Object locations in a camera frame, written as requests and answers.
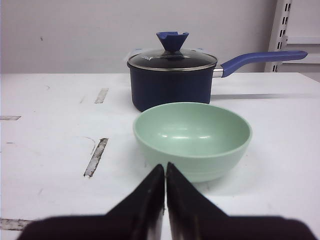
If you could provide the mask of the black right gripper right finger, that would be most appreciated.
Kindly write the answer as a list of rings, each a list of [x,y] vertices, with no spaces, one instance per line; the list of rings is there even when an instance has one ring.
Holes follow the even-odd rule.
[[[300,220],[281,216],[228,215],[203,196],[169,162],[166,194],[174,240],[314,240]]]

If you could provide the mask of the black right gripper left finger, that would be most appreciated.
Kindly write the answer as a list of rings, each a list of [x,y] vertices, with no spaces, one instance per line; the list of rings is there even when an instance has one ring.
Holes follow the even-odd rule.
[[[165,173],[158,164],[136,189],[100,215],[55,216],[28,224],[20,240],[159,240]]]

